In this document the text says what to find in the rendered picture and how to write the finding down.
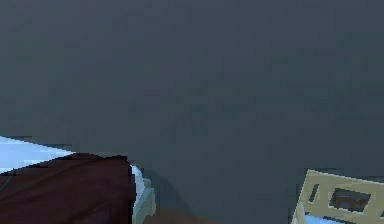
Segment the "pale blue pillow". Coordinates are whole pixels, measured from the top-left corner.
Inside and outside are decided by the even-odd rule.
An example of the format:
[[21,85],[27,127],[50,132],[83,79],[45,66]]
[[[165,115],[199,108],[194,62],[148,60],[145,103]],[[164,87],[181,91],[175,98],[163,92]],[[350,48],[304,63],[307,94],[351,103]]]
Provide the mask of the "pale blue pillow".
[[72,151],[0,136],[0,174],[71,154]]

